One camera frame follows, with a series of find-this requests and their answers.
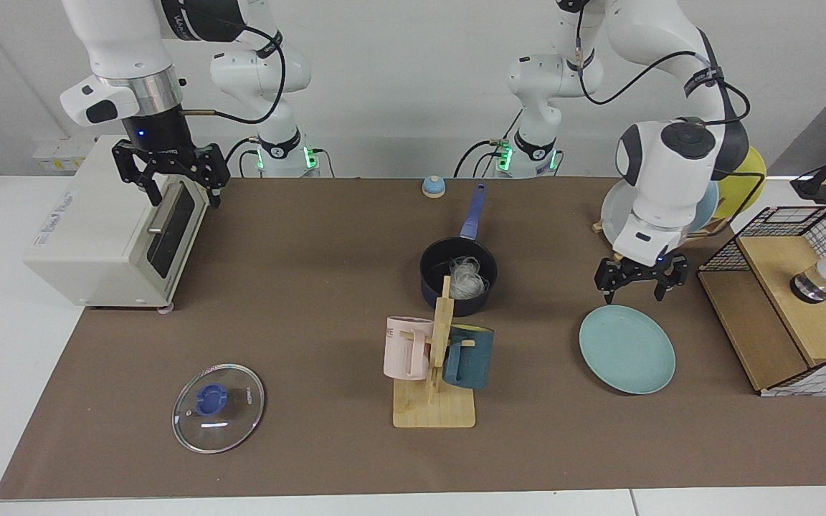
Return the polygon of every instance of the blue pot handle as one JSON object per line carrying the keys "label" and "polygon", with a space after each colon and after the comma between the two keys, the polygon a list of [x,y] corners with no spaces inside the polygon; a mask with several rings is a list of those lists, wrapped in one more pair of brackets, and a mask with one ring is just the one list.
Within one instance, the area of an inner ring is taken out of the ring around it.
{"label": "blue pot handle", "polygon": [[476,240],[476,231],[480,226],[480,214],[483,212],[483,205],[486,202],[486,185],[479,183],[473,190],[470,210],[467,212],[465,225],[461,226],[461,236],[466,239]]}

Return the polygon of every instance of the brown table mat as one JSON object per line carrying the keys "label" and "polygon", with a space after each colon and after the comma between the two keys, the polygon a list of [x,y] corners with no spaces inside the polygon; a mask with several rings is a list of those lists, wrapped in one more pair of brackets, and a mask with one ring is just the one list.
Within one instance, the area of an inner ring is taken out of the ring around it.
{"label": "brown table mat", "polygon": [[[479,241],[499,282],[469,323],[496,330],[471,430],[397,430],[381,375],[384,319],[429,317],[420,252],[459,231],[473,182],[439,200],[419,181],[233,180],[206,216],[177,310],[86,310],[0,499],[322,495],[826,484],[826,398],[759,398],[695,275],[656,303],[672,383],[626,396],[578,347],[609,254],[590,231],[613,180],[489,183]],[[726,237],[694,244],[699,264]],[[218,455],[174,440],[187,380],[243,363],[267,388],[260,427]]]}

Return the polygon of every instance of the mug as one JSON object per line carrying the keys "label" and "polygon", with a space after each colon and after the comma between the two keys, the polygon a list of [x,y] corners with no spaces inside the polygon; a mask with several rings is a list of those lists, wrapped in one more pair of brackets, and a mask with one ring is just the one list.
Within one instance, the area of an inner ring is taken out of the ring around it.
{"label": "mug", "polygon": [[445,383],[460,388],[485,388],[489,380],[494,334],[489,328],[452,324],[448,356],[442,372]]}
{"label": "mug", "polygon": [[399,380],[426,379],[429,373],[426,337],[432,337],[431,320],[388,317],[387,336],[384,337],[384,375]]}

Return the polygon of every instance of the teal plate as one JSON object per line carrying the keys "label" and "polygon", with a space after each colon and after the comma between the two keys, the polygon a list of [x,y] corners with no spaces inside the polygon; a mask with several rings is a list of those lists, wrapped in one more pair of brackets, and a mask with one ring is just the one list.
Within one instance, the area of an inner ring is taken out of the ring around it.
{"label": "teal plate", "polygon": [[598,378],[630,394],[652,394],[675,375],[671,340],[654,320],[630,307],[609,305],[588,314],[579,348]]}

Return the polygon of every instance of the wooden rack base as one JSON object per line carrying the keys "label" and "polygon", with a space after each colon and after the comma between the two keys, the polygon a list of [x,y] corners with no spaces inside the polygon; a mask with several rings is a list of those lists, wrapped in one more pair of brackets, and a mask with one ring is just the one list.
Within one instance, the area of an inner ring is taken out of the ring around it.
{"label": "wooden rack base", "polygon": [[442,297],[435,303],[432,339],[427,339],[430,349],[429,375],[425,380],[394,380],[394,427],[472,428],[476,425],[473,390],[458,388],[442,380],[442,365],[455,314],[455,301],[450,297],[450,280],[452,278],[445,277]]}

